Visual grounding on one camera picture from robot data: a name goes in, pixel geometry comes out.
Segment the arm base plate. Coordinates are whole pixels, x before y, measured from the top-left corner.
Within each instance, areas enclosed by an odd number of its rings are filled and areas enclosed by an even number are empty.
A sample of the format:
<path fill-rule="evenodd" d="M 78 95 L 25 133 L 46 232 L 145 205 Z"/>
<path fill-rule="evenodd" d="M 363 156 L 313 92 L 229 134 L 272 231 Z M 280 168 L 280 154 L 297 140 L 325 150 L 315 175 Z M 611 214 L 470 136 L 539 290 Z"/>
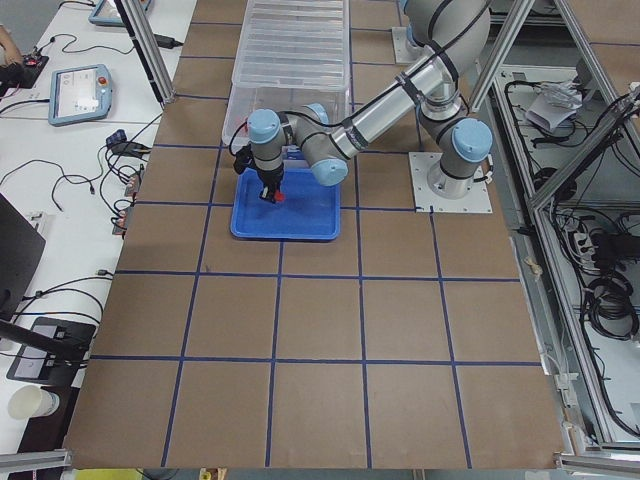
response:
<path fill-rule="evenodd" d="M 442 154 L 410 152 L 409 165 L 415 211 L 422 213 L 492 214 L 493 208 L 483 167 L 478 164 L 474 176 L 457 180 L 441 169 Z"/>
<path fill-rule="evenodd" d="M 393 27 L 391 34 L 397 64 L 411 64 L 423 55 L 425 42 L 416 36 L 411 25 Z"/>

